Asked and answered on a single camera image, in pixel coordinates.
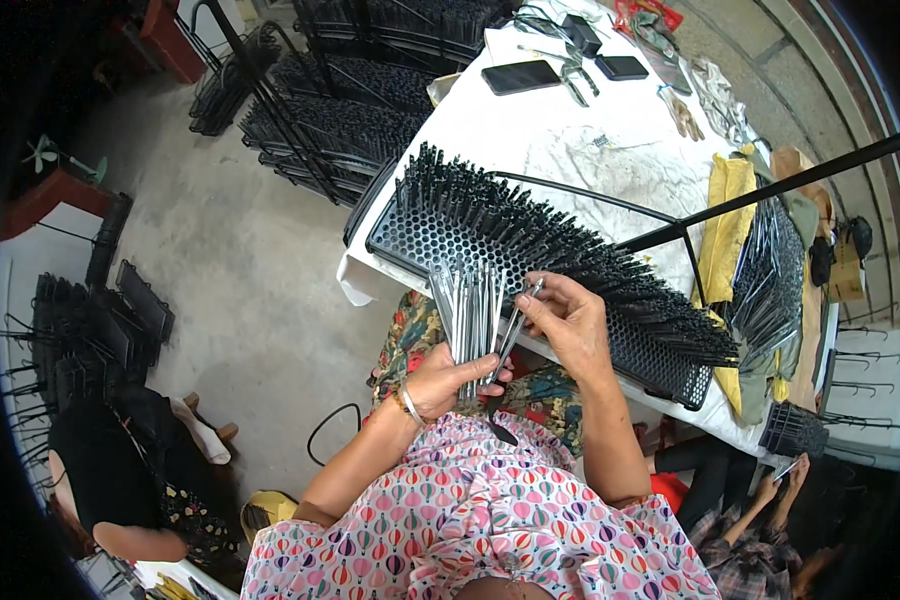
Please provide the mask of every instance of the wrist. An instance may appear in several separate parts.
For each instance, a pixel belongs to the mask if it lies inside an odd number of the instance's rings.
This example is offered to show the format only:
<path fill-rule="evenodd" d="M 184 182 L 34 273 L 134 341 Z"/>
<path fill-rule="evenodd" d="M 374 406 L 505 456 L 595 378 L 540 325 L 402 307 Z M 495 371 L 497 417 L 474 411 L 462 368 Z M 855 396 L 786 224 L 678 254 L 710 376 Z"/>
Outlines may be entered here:
<path fill-rule="evenodd" d="M 387 397 L 380 404 L 380 407 L 373 413 L 373 418 L 380 426 L 384 426 L 388 430 L 413 433 L 420 430 L 414 417 L 403 410 L 396 393 L 392 397 Z"/>
<path fill-rule="evenodd" d="M 613 397 L 612 384 L 616 382 L 616 374 L 610 361 L 605 365 L 589 368 L 576 380 L 580 393 L 588 398 L 610 399 Z"/>

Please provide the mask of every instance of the floral skirt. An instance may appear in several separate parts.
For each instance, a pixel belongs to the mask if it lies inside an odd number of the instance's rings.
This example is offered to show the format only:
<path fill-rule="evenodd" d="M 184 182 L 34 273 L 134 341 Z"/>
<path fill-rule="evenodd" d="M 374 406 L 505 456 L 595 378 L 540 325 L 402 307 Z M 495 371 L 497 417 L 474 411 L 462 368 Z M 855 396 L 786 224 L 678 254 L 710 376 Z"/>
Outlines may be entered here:
<path fill-rule="evenodd" d="M 179 534 L 190 552 L 191 563 L 203 567 L 219 564 L 237 550 L 239 532 L 231 532 L 218 514 L 192 491 L 166 484 L 161 494 L 163 526 Z"/>
<path fill-rule="evenodd" d="M 379 375 L 373 386 L 373 410 L 399 388 L 433 346 L 444 342 L 444 328 L 437 304 L 419 292 L 409 291 L 400 300 L 393 323 L 380 352 Z M 546 427 L 575 456 L 583 453 L 580 391 L 563 366 L 546 366 L 505 384 L 504 412 Z M 486 410 L 486 399 L 462 400 L 453 412 L 473 416 Z"/>

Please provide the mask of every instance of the woman's left hand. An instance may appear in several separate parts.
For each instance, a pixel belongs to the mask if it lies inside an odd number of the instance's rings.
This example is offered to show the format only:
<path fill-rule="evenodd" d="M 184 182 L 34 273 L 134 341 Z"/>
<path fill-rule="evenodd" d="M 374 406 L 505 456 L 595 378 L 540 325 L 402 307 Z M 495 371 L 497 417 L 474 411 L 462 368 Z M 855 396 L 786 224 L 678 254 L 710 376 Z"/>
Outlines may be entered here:
<path fill-rule="evenodd" d="M 449 411 L 457 401 L 457 391 L 468 381 L 479 379 L 493 373 L 500 358 L 496 354 L 487 354 L 477 360 L 455 365 L 450 355 L 450 344 L 447 342 L 435 345 L 420 366 L 407 377 L 404 387 L 413 402 L 413 408 L 424 419 L 439 419 Z M 513 365 L 507 357 L 504 368 L 500 369 L 497 379 L 504 383 L 512 380 L 510 371 Z M 502 386 L 492 383 L 477 390 L 484 396 L 503 396 Z"/>

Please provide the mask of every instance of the cardboard box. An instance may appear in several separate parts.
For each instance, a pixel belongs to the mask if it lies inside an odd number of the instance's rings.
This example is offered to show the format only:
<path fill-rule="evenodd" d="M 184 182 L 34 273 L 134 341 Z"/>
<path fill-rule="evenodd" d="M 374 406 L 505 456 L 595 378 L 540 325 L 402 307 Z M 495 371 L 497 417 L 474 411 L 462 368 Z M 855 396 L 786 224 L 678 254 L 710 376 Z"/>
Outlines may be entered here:
<path fill-rule="evenodd" d="M 853 245 L 853 238 L 843 234 L 833 246 L 837 259 L 830 269 L 830 300 L 846 303 L 862 300 L 866 295 L 867 272 L 860 266 L 860 256 Z"/>

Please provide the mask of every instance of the yellow cloth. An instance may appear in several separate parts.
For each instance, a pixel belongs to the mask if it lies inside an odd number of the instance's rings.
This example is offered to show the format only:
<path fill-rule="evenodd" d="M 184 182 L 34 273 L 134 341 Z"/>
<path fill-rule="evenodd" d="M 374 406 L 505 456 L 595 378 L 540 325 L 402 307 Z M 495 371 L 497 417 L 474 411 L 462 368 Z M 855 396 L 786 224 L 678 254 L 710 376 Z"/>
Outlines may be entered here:
<path fill-rule="evenodd" d="M 749 155 L 753 144 L 746 144 L 740 150 Z M 745 158 L 726 159 L 719 153 L 713 154 L 713 172 L 710 173 L 708 204 L 716 207 L 727 200 L 743 196 L 756 190 L 754 165 Z M 756 204 L 720 215 L 706 222 L 703 243 L 699 251 L 699 276 L 703 282 L 703 292 L 708 303 L 722 303 L 733 300 L 733 272 L 737 258 L 743 248 L 751 222 L 754 221 Z M 694 290 L 698 300 L 700 293 Z"/>
<path fill-rule="evenodd" d="M 773 376 L 773 399 L 777 402 L 783 402 L 790 398 L 790 385 L 787 380 L 780 376 L 780 357 L 783 352 L 778 348 L 773 354 L 775 359 L 776 374 Z"/>
<path fill-rule="evenodd" d="M 727 328 L 727 324 L 724 320 L 718 317 L 717 313 L 712 310 L 710 311 L 710 319 L 719 323 L 721 328 Z M 730 368 L 729 366 L 714 366 L 713 377 L 717 378 L 717 383 L 720 384 L 720 389 L 726 394 L 727 401 L 730 403 L 730 406 L 733 407 L 733 410 L 737 415 L 739 415 L 743 410 L 743 404 L 740 400 L 739 371 L 736 368 Z"/>

